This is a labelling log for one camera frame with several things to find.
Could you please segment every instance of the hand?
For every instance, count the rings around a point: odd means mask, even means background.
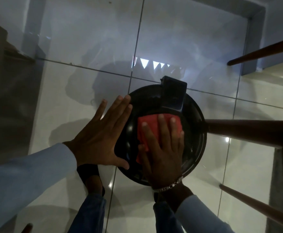
[[[103,118],[107,101],[103,100],[93,119],[72,140],[63,142],[74,154],[77,166],[82,164],[115,165],[129,169],[124,159],[117,157],[114,146],[132,111],[131,97],[118,96]]]
[[[144,176],[154,189],[169,186],[182,176],[182,153],[184,149],[184,132],[177,134],[175,118],[170,119],[171,132],[164,115],[158,116],[161,131],[162,148],[146,122],[142,130],[151,152],[146,153],[144,145],[139,145],[139,155],[143,165]]]

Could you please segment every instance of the right hand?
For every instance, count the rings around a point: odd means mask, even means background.
[[[139,156],[143,166],[144,176],[153,189],[163,188],[177,181],[182,176],[182,153],[184,149],[184,131],[177,134],[175,118],[170,119],[169,131],[164,115],[158,116],[161,132],[162,148],[146,122],[142,130],[147,139],[150,152],[146,153],[145,146],[139,145]]]

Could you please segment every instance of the finger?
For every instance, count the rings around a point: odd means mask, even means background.
[[[174,152],[178,151],[178,144],[179,144],[179,136],[177,133],[177,124],[176,124],[176,119],[172,117],[169,120],[170,126],[171,126],[171,145],[172,145],[172,150]]]
[[[104,120],[108,120],[108,117],[110,116],[110,114],[112,113],[112,111],[118,107],[118,105],[121,104],[121,102],[123,101],[123,97],[122,96],[118,96],[115,101],[112,103],[112,105],[110,106],[110,108],[107,110],[105,116],[104,116]]]
[[[105,99],[103,99],[102,102],[100,103],[94,117],[92,118],[92,121],[98,121],[98,120],[101,119],[101,117],[104,114],[106,106],[107,106],[107,101]]]
[[[150,127],[148,126],[146,122],[143,122],[141,124],[141,129],[143,130],[144,136],[146,137],[149,149],[151,151],[152,159],[154,161],[160,159],[159,155],[160,155],[161,148],[160,148],[158,140],[156,139],[155,135],[151,131]]]
[[[122,158],[117,157],[116,155],[114,155],[114,159],[112,164],[117,166],[117,167],[122,167],[126,170],[128,170],[130,168],[130,165],[128,164],[128,162]]]
[[[131,115],[132,112],[132,105],[128,105],[123,114],[121,115],[121,117],[117,120],[116,124],[113,126],[112,132],[111,132],[111,136],[118,139],[126,122],[128,121],[128,118]]]
[[[116,121],[121,117],[121,115],[123,114],[124,110],[126,109],[126,107],[128,106],[128,104],[131,101],[131,97],[130,95],[126,95],[124,97],[124,99],[121,101],[120,105],[118,105],[110,114],[109,118],[108,118],[108,126],[113,128],[113,126],[115,125]]]
[[[160,124],[162,148],[170,149],[171,148],[171,135],[169,133],[169,129],[168,129],[168,126],[167,126],[167,123],[165,121],[163,114],[159,114],[158,121]]]
[[[182,157],[184,147],[185,147],[185,132],[181,131],[179,138],[179,145],[178,145],[178,154],[180,155],[180,157]]]
[[[148,156],[146,154],[145,146],[139,145],[138,151],[139,151],[138,155],[139,155],[139,158],[141,160],[142,167],[143,167],[143,172],[144,172],[145,176],[148,176],[152,173],[152,171],[151,171],[150,161],[149,161]]]

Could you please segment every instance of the left hand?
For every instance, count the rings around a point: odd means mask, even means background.
[[[131,114],[130,101],[129,95],[118,96],[101,119],[107,105],[103,100],[84,129],[73,140],[63,142],[76,157],[77,166],[89,163],[129,169],[128,162],[115,155],[114,147]]]

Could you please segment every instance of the wall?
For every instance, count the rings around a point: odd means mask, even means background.
[[[8,31],[7,40],[21,49],[30,0],[0,0],[0,26]]]
[[[267,7],[264,35],[261,47],[283,41],[283,0],[274,0]],[[262,58],[258,61],[261,69],[283,62],[283,53]]]

